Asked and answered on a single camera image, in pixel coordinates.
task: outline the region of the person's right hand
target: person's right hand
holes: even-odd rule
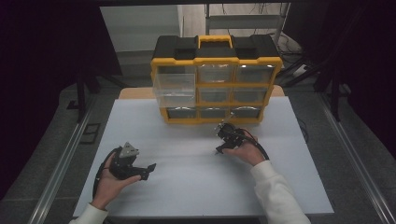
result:
[[[244,130],[245,136],[250,137],[250,134]],[[256,136],[253,136],[254,140],[256,142],[258,141]],[[264,156],[262,153],[259,151],[258,148],[256,148],[252,143],[250,143],[248,140],[245,140],[244,143],[238,148],[232,149],[232,148],[224,148],[223,153],[228,154],[228,155],[233,155],[241,159],[242,161],[245,161],[252,166],[255,166],[259,164],[262,161],[265,161]]]

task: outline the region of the person's left hand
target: person's left hand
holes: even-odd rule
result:
[[[123,188],[140,180],[140,175],[134,175],[124,180],[118,180],[113,174],[110,173],[108,168],[114,158],[113,153],[106,161],[105,168],[102,171],[102,176],[99,180],[96,194],[93,197],[91,205],[106,210],[106,206],[113,201],[120,194]]]

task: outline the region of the clear plastic compartment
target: clear plastic compartment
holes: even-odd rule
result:
[[[200,113],[202,119],[224,119],[227,117],[228,107],[201,107]]]
[[[238,106],[231,109],[233,116],[240,119],[256,119],[260,116],[261,111],[260,106]]]
[[[264,87],[233,88],[233,100],[241,103],[258,103],[264,100],[265,93],[267,88]]]
[[[231,64],[203,64],[198,66],[198,80],[200,82],[230,82],[233,70],[234,65]]]
[[[197,117],[195,107],[169,107],[166,108],[169,119],[195,119]]]
[[[236,69],[236,81],[268,83],[274,69],[274,65],[239,65]]]
[[[195,106],[194,67],[158,67],[153,91],[159,107]]]
[[[201,102],[224,103],[230,101],[230,88],[199,88]]]

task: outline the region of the white wall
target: white wall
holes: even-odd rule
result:
[[[116,52],[154,50],[160,35],[180,35],[177,6],[101,7]]]

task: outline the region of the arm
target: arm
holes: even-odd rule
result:
[[[250,170],[256,180],[255,192],[270,224],[310,223],[295,200],[286,179],[278,174],[271,162],[249,141],[236,149],[223,149],[253,166]]]
[[[69,224],[102,224],[107,217],[106,206],[120,194],[123,188],[140,180],[140,175],[134,175],[124,180],[118,180],[108,171],[113,155],[106,161],[105,168],[92,202],[87,204],[84,212]]]

